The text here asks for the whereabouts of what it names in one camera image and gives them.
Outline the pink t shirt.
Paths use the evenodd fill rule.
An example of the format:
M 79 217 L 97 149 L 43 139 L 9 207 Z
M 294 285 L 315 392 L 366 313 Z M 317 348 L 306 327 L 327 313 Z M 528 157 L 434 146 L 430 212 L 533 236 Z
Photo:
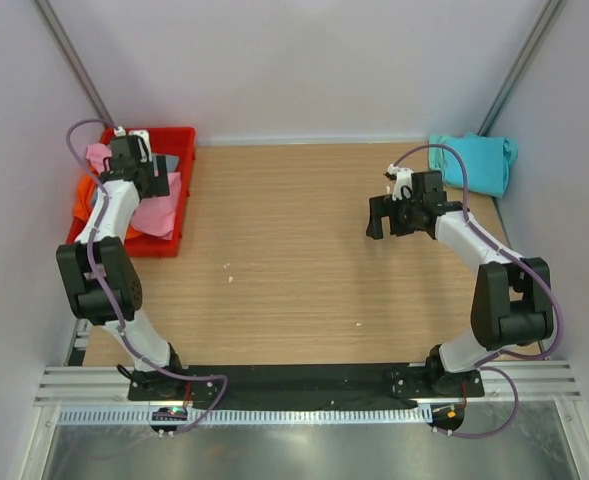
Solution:
M 126 174 L 110 148 L 95 143 L 87 147 L 86 160 L 73 209 L 74 217 L 84 222 L 74 236 L 76 242 L 107 237 L 127 241 L 133 238 L 132 231 L 139 236 L 172 237 L 182 188 L 177 156 L 151 153 Z

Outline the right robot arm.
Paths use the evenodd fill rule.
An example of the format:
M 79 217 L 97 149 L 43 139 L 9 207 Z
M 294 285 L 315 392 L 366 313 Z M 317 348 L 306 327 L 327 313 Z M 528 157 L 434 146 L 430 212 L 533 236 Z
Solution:
M 430 350 L 423 368 L 426 387 L 453 396 L 472 382 L 481 363 L 506 347 L 528 346 L 554 332 L 548 296 L 550 271 L 540 258 L 526 259 L 490 235 L 461 201 L 451 201 L 437 171 L 389 166 L 393 188 L 369 200 L 368 237 L 379 240 L 425 232 L 456 253 L 476 275 L 470 327 Z

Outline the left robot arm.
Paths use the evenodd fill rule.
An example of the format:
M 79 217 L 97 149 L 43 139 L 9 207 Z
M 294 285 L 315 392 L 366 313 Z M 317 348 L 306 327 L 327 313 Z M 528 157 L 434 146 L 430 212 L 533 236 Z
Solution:
M 117 370 L 133 395 L 173 400 L 186 387 L 180 359 L 152 326 L 143 309 L 140 278 L 124 241 L 143 199 L 170 194 L 164 157 L 151 154 L 145 130 L 115 135 L 97 182 L 90 218 L 73 243 L 61 245 L 56 260 L 74 315 L 110 333 L 134 366 Z

